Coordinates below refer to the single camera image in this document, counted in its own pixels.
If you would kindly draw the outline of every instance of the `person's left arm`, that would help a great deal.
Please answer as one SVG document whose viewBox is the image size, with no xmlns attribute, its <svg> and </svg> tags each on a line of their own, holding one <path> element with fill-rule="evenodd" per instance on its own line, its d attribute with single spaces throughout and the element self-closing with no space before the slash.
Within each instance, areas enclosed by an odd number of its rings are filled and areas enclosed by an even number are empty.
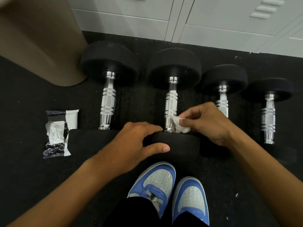
<svg viewBox="0 0 303 227">
<path fill-rule="evenodd" d="M 69 226 L 108 182 L 131 171 L 147 157 L 170 150 L 164 143 L 143 147 L 143 139 L 157 131 L 162 128 L 147 122 L 128 122 L 113 141 L 8 226 Z"/>
</svg>

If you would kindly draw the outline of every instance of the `knurled metal grip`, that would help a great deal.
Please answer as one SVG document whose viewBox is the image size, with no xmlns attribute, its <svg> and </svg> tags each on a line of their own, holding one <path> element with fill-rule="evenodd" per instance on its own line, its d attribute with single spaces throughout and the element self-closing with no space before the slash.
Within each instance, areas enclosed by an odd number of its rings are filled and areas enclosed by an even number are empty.
<svg viewBox="0 0 303 227">
<path fill-rule="evenodd" d="M 265 95 L 266 107 L 261 110 L 261 132 L 265 143 L 274 144 L 276 110 L 274 94 Z"/>
<path fill-rule="evenodd" d="M 178 77 L 169 77 L 169 92 L 166 94 L 165 101 L 165 132 L 173 132 L 175 124 L 172 117 L 177 115 L 178 93 L 177 93 Z"/>
<path fill-rule="evenodd" d="M 99 129 L 109 130 L 111 118 L 115 113 L 116 90 L 114 89 L 114 72 L 106 73 L 106 83 L 103 89 Z"/>
<path fill-rule="evenodd" d="M 227 85 L 218 86 L 219 100 L 216 101 L 216 106 L 228 118 L 228 100 L 226 95 L 227 90 Z"/>
</svg>

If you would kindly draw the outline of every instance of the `hand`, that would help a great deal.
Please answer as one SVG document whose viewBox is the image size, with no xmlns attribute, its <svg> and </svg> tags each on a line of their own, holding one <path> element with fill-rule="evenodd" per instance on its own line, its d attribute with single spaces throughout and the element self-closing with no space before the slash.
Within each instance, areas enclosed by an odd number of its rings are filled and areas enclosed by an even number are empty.
<svg viewBox="0 0 303 227">
<path fill-rule="evenodd" d="M 101 170 L 106 170 L 112 178 L 131 171 L 147 157 L 170 150 L 170 147 L 164 143 L 143 147 L 142 141 L 146 136 L 162 130 L 160 126 L 147 122 L 128 122 L 90 161 L 93 161 L 95 166 L 105 165 L 106 169 Z"/>
<path fill-rule="evenodd" d="M 216 107 L 213 102 L 191 107 L 179 115 L 180 126 L 191 127 L 220 146 L 226 146 L 230 131 L 235 125 Z"/>
</svg>

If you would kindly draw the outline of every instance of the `beige trash can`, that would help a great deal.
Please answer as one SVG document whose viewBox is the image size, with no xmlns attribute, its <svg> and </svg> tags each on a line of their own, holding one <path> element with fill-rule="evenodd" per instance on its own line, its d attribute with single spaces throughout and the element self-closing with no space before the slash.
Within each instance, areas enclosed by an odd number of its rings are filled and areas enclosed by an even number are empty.
<svg viewBox="0 0 303 227">
<path fill-rule="evenodd" d="M 67 0 L 0 0 L 0 55 L 45 80 L 71 86 L 87 43 Z"/>
</svg>

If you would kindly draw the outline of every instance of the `pant leg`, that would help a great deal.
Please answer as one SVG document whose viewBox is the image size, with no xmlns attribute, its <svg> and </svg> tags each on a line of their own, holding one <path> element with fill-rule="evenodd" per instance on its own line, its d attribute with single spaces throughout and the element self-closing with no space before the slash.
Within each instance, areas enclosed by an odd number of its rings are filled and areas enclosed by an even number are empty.
<svg viewBox="0 0 303 227">
<path fill-rule="evenodd" d="M 160 222 L 156 208 L 146 198 L 123 199 L 103 223 L 108 226 L 158 226 Z"/>
<path fill-rule="evenodd" d="M 189 225 L 208 227 L 207 224 L 205 224 L 203 221 L 201 221 L 199 218 L 189 212 L 181 213 L 172 224 L 172 227 L 184 227 Z"/>
</svg>

